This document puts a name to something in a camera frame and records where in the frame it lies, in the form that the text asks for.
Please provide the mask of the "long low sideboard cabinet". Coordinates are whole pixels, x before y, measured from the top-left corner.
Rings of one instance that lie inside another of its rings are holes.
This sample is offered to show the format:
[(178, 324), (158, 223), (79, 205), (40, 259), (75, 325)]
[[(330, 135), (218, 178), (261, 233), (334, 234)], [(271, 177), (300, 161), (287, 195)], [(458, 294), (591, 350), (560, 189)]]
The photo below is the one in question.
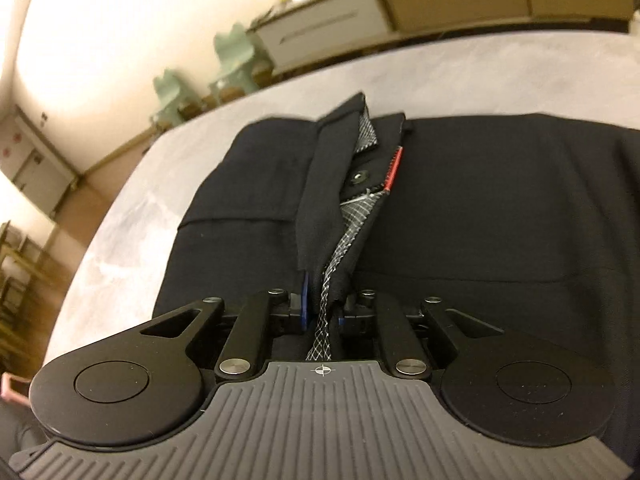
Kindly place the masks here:
[(251, 30), (277, 73), (442, 32), (544, 23), (628, 23), (634, 0), (305, 0)]

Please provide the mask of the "black trousers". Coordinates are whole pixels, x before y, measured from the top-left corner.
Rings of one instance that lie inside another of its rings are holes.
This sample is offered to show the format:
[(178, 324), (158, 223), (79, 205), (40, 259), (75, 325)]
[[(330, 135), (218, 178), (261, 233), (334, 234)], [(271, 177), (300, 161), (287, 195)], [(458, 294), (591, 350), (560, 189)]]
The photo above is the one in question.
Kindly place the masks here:
[(270, 287), (320, 299), (341, 206), (382, 200), (331, 280), (406, 304), (444, 298), (605, 365), (606, 443), (639, 443), (639, 135), (548, 115), (369, 118), (244, 127), (181, 220), (154, 311)]

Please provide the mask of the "mint green child chair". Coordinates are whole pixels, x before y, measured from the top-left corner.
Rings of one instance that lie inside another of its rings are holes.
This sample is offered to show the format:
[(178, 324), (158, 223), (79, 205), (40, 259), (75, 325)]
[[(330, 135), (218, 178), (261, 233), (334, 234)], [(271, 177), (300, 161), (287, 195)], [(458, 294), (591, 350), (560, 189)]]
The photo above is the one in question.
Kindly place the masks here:
[(241, 90), (246, 96), (258, 91), (260, 87), (254, 76), (272, 73), (273, 62), (268, 52), (242, 23), (234, 23), (226, 34), (217, 32), (214, 49), (219, 70), (209, 89), (218, 104), (229, 89)]

